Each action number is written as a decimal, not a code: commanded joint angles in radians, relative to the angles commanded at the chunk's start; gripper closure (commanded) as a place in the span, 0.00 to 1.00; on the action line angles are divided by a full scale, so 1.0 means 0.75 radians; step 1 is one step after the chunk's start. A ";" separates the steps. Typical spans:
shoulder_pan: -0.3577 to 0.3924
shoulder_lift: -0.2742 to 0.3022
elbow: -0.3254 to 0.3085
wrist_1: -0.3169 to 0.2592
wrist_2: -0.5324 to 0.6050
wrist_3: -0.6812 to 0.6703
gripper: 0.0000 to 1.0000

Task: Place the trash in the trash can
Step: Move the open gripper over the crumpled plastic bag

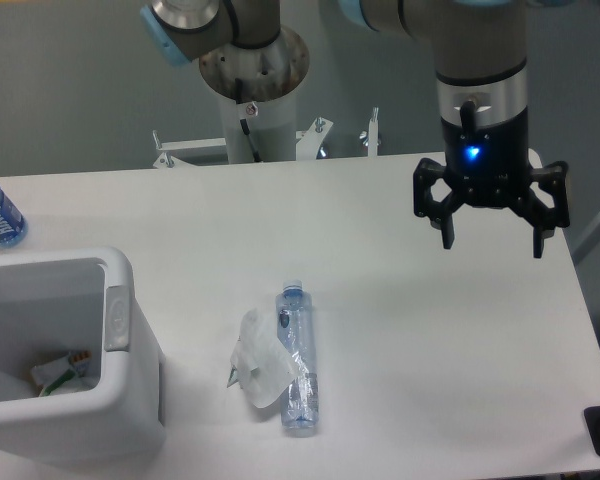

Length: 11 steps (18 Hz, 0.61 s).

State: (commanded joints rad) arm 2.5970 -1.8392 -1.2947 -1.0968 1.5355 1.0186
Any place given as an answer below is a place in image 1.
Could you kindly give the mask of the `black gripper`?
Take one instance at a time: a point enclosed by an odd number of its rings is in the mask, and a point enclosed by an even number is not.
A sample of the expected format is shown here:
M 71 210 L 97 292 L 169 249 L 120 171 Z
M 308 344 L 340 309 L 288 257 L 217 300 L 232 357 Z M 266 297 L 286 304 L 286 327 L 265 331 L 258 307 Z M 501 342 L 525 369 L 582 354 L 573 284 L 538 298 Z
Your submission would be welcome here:
M 413 209 L 441 232 L 444 249 L 455 241 L 453 214 L 463 205 L 513 208 L 532 227 L 532 253 L 543 256 L 545 241 L 570 225 L 569 166 L 558 161 L 531 167 L 528 112 L 489 126 L 478 124 L 475 106 L 462 106 L 460 123 L 442 122 L 446 166 L 422 158 L 413 173 Z M 432 188 L 449 188 L 435 200 Z

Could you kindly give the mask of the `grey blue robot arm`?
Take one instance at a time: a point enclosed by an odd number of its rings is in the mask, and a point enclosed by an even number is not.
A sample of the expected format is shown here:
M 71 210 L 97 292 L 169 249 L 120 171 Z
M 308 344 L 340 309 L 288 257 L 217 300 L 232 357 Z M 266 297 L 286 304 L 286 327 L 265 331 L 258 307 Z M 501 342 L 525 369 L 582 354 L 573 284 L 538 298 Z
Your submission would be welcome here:
M 453 245 L 462 206 L 508 209 L 533 230 L 533 254 L 570 223 L 568 167 L 531 165 L 528 154 L 526 7 L 521 1 L 344 1 L 343 14 L 374 32 L 427 41 L 436 73 L 443 162 L 422 159 L 413 208 Z M 150 1 L 141 19 L 166 60 L 197 63 L 228 103 L 229 160 L 292 160 L 295 126 L 263 108 L 306 77 L 303 40 L 281 22 L 276 1 Z

